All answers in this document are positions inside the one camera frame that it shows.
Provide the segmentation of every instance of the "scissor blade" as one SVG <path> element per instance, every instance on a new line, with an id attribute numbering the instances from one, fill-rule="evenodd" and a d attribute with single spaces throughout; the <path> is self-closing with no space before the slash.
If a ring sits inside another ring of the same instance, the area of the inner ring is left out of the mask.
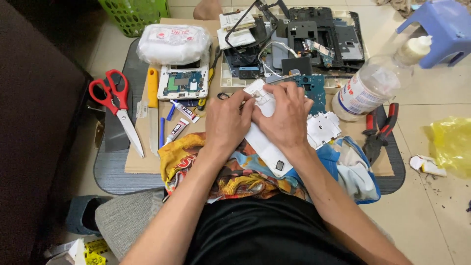
<path id="1" fill-rule="evenodd" d="M 129 119 L 128 112 L 126 112 L 126 110 L 120 109 L 116 113 L 116 116 L 121 121 L 124 131 L 126 132 L 126 135 L 128 136 L 132 146 L 134 146 L 141 158 L 144 158 L 144 151 L 142 150 L 141 141 L 139 140 L 136 129 L 134 129 L 134 125 L 132 125 L 131 119 Z"/>

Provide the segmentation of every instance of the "blue plastic stool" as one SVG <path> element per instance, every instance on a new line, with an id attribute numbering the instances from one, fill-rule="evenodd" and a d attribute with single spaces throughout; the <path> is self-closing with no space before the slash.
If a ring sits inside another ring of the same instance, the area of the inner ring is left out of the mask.
<path id="1" fill-rule="evenodd" d="M 396 30 L 401 33 L 412 22 L 419 22 L 432 36 L 430 53 L 419 62 L 428 69 L 456 54 L 448 66 L 454 66 L 471 53 L 471 16 L 465 6 L 454 0 L 425 2 Z"/>

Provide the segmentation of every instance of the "glue tube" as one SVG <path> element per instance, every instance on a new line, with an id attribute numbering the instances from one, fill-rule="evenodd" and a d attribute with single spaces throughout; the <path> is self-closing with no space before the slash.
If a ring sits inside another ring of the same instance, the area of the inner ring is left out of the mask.
<path id="1" fill-rule="evenodd" d="M 170 102 L 172 102 L 175 105 L 175 108 L 178 109 L 181 113 L 183 113 L 193 123 L 196 123 L 196 121 L 200 118 L 195 113 L 193 113 L 193 111 L 185 107 L 183 104 L 174 102 L 173 100 L 170 100 Z"/>
<path id="2" fill-rule="evenodd" d="M 178 137 L 178 135 L 181 133 L 181 131 L 188 125 L 190 124 L 189 121 L 185 120 L 185 119 L 180 119 L 180 121 L 177 123 L 177 126 L 175 126 L 175 128 L 173 128 L 173 130 L 170 132 L 169 136 L 167 136 L 167 141 L 165 142 L 165 144 L 169 144 L 171 142 L 173 142 L 173 140 L 175 140 L 175 138 Z"/>

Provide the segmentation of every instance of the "debris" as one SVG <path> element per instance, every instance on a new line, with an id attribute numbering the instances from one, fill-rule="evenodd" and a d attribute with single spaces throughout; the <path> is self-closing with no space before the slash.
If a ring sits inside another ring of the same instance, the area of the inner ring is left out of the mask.
<path id="1" fill-rule="evenodd" d="M 432 157 L 416 155 L 410 159 L 409 164 L 417 171 L 420 169 L 422 172 L 430 174 L 434 180 L 436 180 L 435 176 L 447 176 L 445 169 L 438 168 L 435 159 Z"/>

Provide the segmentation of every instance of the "yellow plastic bag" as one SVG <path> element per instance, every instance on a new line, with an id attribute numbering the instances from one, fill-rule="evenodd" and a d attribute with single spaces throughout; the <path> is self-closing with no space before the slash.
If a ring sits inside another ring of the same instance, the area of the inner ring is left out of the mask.
<path id="1" fill-rule="evenodd" d="M 438 166 L 461 178 L 471 178 L 471 118 L 448 117 L 432 123 L 431 150 Z"/>

